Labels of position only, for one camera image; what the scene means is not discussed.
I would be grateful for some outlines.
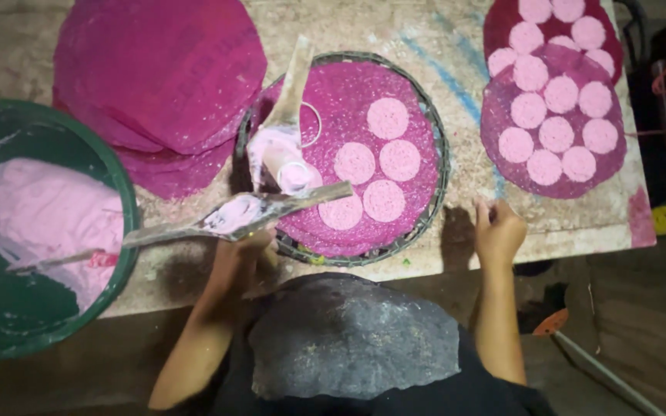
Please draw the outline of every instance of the person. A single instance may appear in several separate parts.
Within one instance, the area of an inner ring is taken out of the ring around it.
[[[155,383],[169,414],[551,415],[526,386],[513,258],[526,225],[475,202],[483,278],[472,333],[437,305],[344,273],[241,295],[274,233],[219,242],[198,303]]]

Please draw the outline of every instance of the pink powder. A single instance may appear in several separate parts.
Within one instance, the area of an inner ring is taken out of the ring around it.
[[[0,164],[0,255],[10,263],[35,263],[94,248],[119,253],[122,235],[122,203],[114,189],[42,161],[15,158]],[[83,313],[113,271],[81,261],[43,274],[73,290]]]
[[[549,0],[519,0],[518,13],[530,23],[544,23],[551,17]]]
[[[366,121],[376,137],[392,140],[408,129],[408,109],[398,99],[378,99],[369,107]]]
[[[579,109],[592,118],[601,118],[611,110],[613,96],[600,81],[588,82],[579,91]]]
[[[616,65],[610,53],[602,49],[593,49],[589,50],[585,56],[600,64],[608,72],[608,75],[613,78],[613,75],[616,73]]]
[[[513,66],[513,80],[521,90],[527,92],[541,90],[549,80],[549,70],[541,58],[522,55],[516,59]]]
[[[511,104],[511,118],[518,127],[535,129],[546,117],[544,99],[535,92],[524,92]]]
[[[579,89],[568,76],[561,75],[551,79],[544,89],[546,107],[558,114],[564,114],[577,105]]]
[[[575,146],[562,156],[562,171],[571,181],[587,182],[596,170],[595,156],[585,147]]]
[[[549,186],[560,180],[562,161],[548,150],[537,150],[526,163],[528,176],[539,185]]]
[[[605,28],[603,23],[592,16],[580,18],[572,23],[572,39],[582,49],[598,49],[605,43]]]
[[[527,55],[544,43],[544,33],[534,23],[521,22],[511,29],[508,43],[519,55]]]
[[[551,0],[554,15],[564,23],[572,23],[585,13],[585,0]]]
[[[333,170],[341,181],[361,185],[375,174],[376,166],[375,156],[367,146],[349,141],[338,149]]]
[[[605,118],[593,118],[582,128],[582,140],[588,149],[605,155],[615,149],[618,130]]]
[[[409,181],[420,170],[418,148],[409,141],[393,140],[380,151],[380,167],[393,181]]]
[[[498,150],[506,161],[522,163],[533,153],[533,139],[527,131],[518,127],[508,127],[500,133]]]
[[[361,220],[364,208],[359,195],[321,203],[318,205],[320,219],[333,230],[349,230]]]
[[[487,67],[490,70],[490,76],[495,76],[509,67],[516,61],[518,53],[511,47],[501,47],[500,49],[492,52],[490,58],[487,60]]]
[[[375,221],[388,223],[402,215],[405,196],[393,181],[374,181],[364,191],[364,210]]]
[[[565,35],[559,35],[559,36],[554,36],[553,38],[549,39],[550,44],[558,44],[563,47],[568,47],[571,50],[576,50],[577,52],[580,51],[579,46],[577,46],[576,43],[570,38],[569,36]]]
[[[539,128],[539,141],[547,150],[561,153],[572,146],[574,131],[566,118],[550,117]]]

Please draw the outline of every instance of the pink disc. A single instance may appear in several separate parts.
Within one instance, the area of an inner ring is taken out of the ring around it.
[[[572,23],[585,14],[585,0],[551,0],[554,15],[564,23]]]
[[[518,13],[526,22],[544,23],[551,17],[549,0],[519,0]]]
[[[361,198],[357,194],[318,205],[320,219],[333,230],[354,228],[361,220],[363,212]]]
[[[548,150],[537,150],[525,164],[528,176],[539,185],[549,186],[560,180],[562,161]]]
[[[383,223],[394,221],[404,209],[405,196],[393,181],[380,179],[366,187],[364,210],[373,220]]]
[[[554,36],[553,38],[549,39],[550,44],[558,44],[563,47],[568,47],[571,50],[576,50],[577,52],[580,51],[579,46],[577,46],[576,43],[570,38],[569,36],[564,36],[564,35],[559,35],[559,36]]]
[[[342,181],[361,185],[375,174],[376,166],[375,156],[367,146],[349,141],[338,149],[333,170]]]
[[[544,89],[546,108],[557,114],[564,114],[577,105],[579,89],[572,78],[561,75],[551,79]]]
[[[393,181],[409,181],[420,170],[420,153],[409,141],[393,140],[382,147],[380,166],[382,172]]]
[[[497,149],[506,161],[522,163],[533,153],[533,139],[527,131],[518,127],[508,127],[497,141]]]
[[[608,72],[608,75],[613,78],[613,75],[616,73],[616,66],[613,62],[613,56],[610,53],[602,49],[593,49],[589,50],[585,56],[600,64]]]
[[[562,156],[562,171],[571,181],[589,181],[596,168],[595,156],[585,147],[573,147]]]
[[[490,58],[487,59],[487,68],[490,70],[490,76],[495,76],[506,67],[511,66],[517,57],[518,53],[510,47],[501,47],[492,52]]]
[[[408,109],[398,99],[378,99],[366,113],[369,131],[376,137],[392,140],[405,134],[408,129]]]
[[[534,23],[521,22],[511,29],[508,42],[519,55],[527,55],[544,44],[544,33]]]
[[[605,118],[593,118],[582,128],[585,147],[600,155],[610,153],[618,143],[616,126]]]
[[[598,49],[605,43],[605,28],[603,23],[592,16],[580,18],[572,23],[572,39],[582,49]]]
[[[535,129],[545,117],[546,104],[535,92],[523,92],[511,104],[511,118],[518,127]]]
[[[549,70],[541,58],[522,55],[516,59],[513,66],[513,80],[521,90],[527,92],[541,90],[549,80]]]
[[[611,91],[600,81],[588,82],[579,92],[579,109],[588,117],[601,118],[611,110]]]
[[[564,117],[550,117],[541,123],[539,141],[545,149],[561,153],[572,146],[574,131]]]

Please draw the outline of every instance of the wire basket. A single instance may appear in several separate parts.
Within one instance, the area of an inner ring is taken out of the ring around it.
[[[367,264],[391,257],[398,252],[403,251],[410,244],[412,244],[413,241],[416,241],[433,222],[434,218],[441,210],[441,206],[443,205],[443,198],[446,194],[446,187],[449,184],[449,176],[451,174],[451,165],[449,163],[449,141],[446,140],[443,123],[441,122],[441,118],[439,117],[438,112],[436,111],[436,107],[431,101],[431,98],[422,89],[421,85],[402,68],[398,67],[389,60],[384,59],[382,56],[377,55],[376,53],[356,51],[323,53],[322,55],[316,56],[312,60],[312,67],[319,67],[321,65],[333,64],[337,62],[374,62],[375,64],[379,64],[410,81],[413,92],[418,99],[420,109],[422,110],[425,118],[431,123],[434,139],[433,144],[436,148],[436,153],[438,156],[438,180],[436,183],[436,189],[428,206],[423,210],[418,219],[415,221],[411,231],[406,232],[386,246],[371,249],[360,255],[338,255],[334,257],[326,257],[308,250],[306,247],[304,247],[293,238],[289,237],[283,231],[279,231],[277,233],[279,252],[295,260],[300,260],[310,264],[336,267],[365,266]],[[276,79],[269,87],[275,85],[277,82],[280,82],[283,79],[284,75]],[[248,143],[252,131],[251,117],[253,111],[253,107],[249,109],[242,122],[240,123],[241,125],[240,132],[238,134],[238,142],[235,146],[235,152],[233,154],[233,165],[242,166],[240,169],[245,172],[248,172],[248,160],[246,158],[245,149],[246,143]]]

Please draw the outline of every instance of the hand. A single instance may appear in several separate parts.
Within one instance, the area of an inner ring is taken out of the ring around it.
[[[516,252],[525,240],[525,221],[514,213],[503,199],[488,204],[482,198],[476,198],[474,206],[476,208],[474,245],[482,268],[510,270]]]

